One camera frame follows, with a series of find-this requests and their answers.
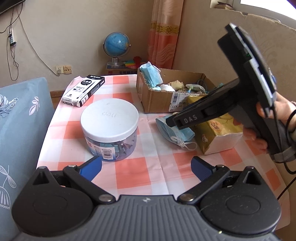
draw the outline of hand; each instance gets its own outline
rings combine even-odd
[[[282,121],[282,123],[286,125],[290,114],[296,109],[296,106],[292,104],[290,101],[288,101],[286,98],[281,96],[279,93],[276,94],[276,101],[274,105],[278,120]],[[259,102],[256,104],[256,109],[261,117],[265,117],[265,114]],[[273,111],[270,112],[269,118],[274,118]],[[233,124],[238,125],[240,123],[234,120]],[[288,130],[292,131],[295,127],[296,115],[290,121]],[[243,128],[243,133],[248,139],[252,140],[253,146],[267,153],[267,142],[263,139],[257,138],[255,131],[253,131],[252,129]]]

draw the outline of face mask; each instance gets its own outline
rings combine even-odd
[[[142,64],[140,70],[145,76],[149,88],[154,88],[156,85],[163,83],[163,79],[160,76],[160,70],[150,62]]]
[[[168,141],[177,144],[180,147],[186,147],[188,150],[195,150],[197,148],[197,144],[195,142],[191,142],[190,140],[194,137],[194,132],[190,128],[185,128],[179,130],[178,127],[169,127],[165,120],[170,117],[170,115],[166,115],[165,117],[156,118],[156,125],[164,138]],[[190,149],[186,145],[194,143],[195,148]]]

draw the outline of black cable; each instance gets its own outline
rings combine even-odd
[[[13,12],[14,12],[14,8],[12,9],[11,20],[10,20],[10,25],[9,25],[9,35],[7,37],[7,40],[6,40],[6,55],[7,55],[7,64],[8,64],[10,78],[11,78],[12,81],[16,81],[18,79],[18,76],[19,76],[19,64],[15,61],[15,49],[14,49],[14,52],[12,52],[11,45],[9,45],[9,46],[10,46],[11,57],[13,58],[13,65],[17,68],[17,77],[16,77],[15,80],[11,76],[10,65],[9,65],[9,60],[8,60],[8,40],[9,40],[9,38],[11,36],[10,32],[11,32],[12,24],[13,24],[13,22],[12,22],[12,20],[13,20]]]
[[[280,133],[279,133],[279,123],[278,123],[278,119],[277,119],[276,108],[275,108],[275,106],[273,105],[271,109],[272,109],[272,111],[273,111],[273,113],[274,113],[274,121],[275,121],[275,124],[276,124],[277,135],[278,135],[278,138],[279,138],[279,148],[280,148],[280,152],[283,152],[282,141],[281,141],[281,135],[280,135]]]
[[[5,29],[3,32],[0,32],[0,34],[3,34],[8,28],[10,28],[10,26],[11,26],[12,24],[14,24],[14,22],[19,18],[21,12],[22,12],[22,8],[21,8],[20,13],[19,13],[19,15],[17,16],[17,18],[16,18],[13,22],[10,22],[10,25],[8,25],[8,26],[6,27],[6,29]]]
[[[274,112],[274,119],[277,119],[277,117],[276,117],[276,112],[275,112],[275,108],[274,108],[274,106],[273,106],[273,108],[272,108],[272,111]],[[292,120],[292,118],[294,117],[294,115],[296,115],[296,110],[294,110],[291,114],[290,114],[290,116],[289,116],[289,118],[288,118],[288,120],[287,120],[287,124],[286,124],[286,126],[285,126],[285,134],[286,134],[286,139],[287,139],[287,143],[289,144],[289,145],[291,145],[291,142],[290,142],[290,140],[289,140],[289,132],[288,132],[288,127],[289,127],[289,124],[290,124],[290,122],[291,122],[291,120]],[[277,123],[277,121],[276,121],[276,128],[277,128],[277,132],[278,132],[278,135],[279,135],[279,128],[278,128],[278,123]],[[281,151],[282,151],[282,146],[281,146],[281,136],[279,135],[279,141],[280,141],[280,148],[281,148]],[[292,175],[294,175],[294,174],[296,174],[296,171],[291,171],[290,169],[289,169],[289,167],[287,166],[287,163],[286,162],[284,162],[284,166],[285,166],[285,168],[286,168],[286,170],[287,170],[287,172],[289,173],[289,174],[292,174]],[[281,192],[281,194],[278,196],[278,200],[281,198],[281,196],[285,193],[285,191],[287,191],[288,190],[288,188],[295,182],[295,180],[296,180],[296,177],[294,177],[294,179],[285,187],[285,189]]]
[[[281,192],[281,194],[278,196],[278,200],[281,198],[281,196],[283,196],[283,194],[285,193],[285,191],[288,190],[288,188],[293,184],[293,182],[295,182],[296,177],[294,177],[294,179],[286,186],[286,188]]]
[[[288,118],[288,120],[287,120],[286,127],[285,127],[286,140],[287,140],[287,143],[288,143],[289,145],[291,145],[291,142],[290,142],[290,140],[289,140],[289,130],[288,130],[288,128],[289,128],[289,124],[290,124],[292,118],[294,117],[294,115],[296,115],[296,110],[294,110],[294,111],[290,114],[290,116],[289,116],[289,118]],[[285,169],[287,170],[287,172],[288,172],[289,174],[291,174],[291,175],[296,174],[296,171],[291,171],[291,170],[290,170],[290,168],[288,167],[288,165],[287,165],[286,162],[284,162],[284,166],[285,166]]]

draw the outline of blue pillow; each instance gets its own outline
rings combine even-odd
[[[34,172],[54,113],[47,81],[38,78],[0,88],[0,240],[19,230],[14,200]]]

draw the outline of globe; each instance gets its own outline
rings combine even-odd
[[[109,34],[103,44],[105,53],[112,57],[112,61],[108,64],[112,66],[122,65],[123,63],[119,61],[119,58],[127,54],[130,46],[130,41],[125,34],[119,32]]]

